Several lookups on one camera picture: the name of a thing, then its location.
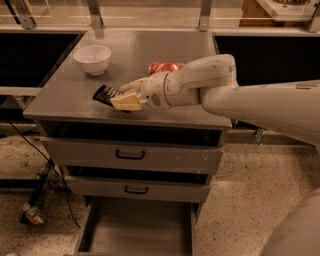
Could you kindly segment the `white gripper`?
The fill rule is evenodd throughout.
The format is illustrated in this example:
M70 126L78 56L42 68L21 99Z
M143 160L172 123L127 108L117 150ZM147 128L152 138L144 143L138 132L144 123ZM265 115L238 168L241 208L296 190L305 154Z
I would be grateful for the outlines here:
M168 72L158 72L147 78L143 77L122 85L120 90L123 93L131 90L135 92L113 97L112 106L121 111L140 111L146 103L152 109L169 109L170 104L165 93L165 82L168 75Z

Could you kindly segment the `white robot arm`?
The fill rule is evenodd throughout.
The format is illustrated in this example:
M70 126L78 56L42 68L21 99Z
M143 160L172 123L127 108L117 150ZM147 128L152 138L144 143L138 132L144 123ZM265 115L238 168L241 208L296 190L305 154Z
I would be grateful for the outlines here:
M120 87L117 110L139 111L201 105L209 113L244 121L320 147L320 83L317 80L240 86L229 54L157 72ZM303 199L277 226L260 256L320 256L320 193Z

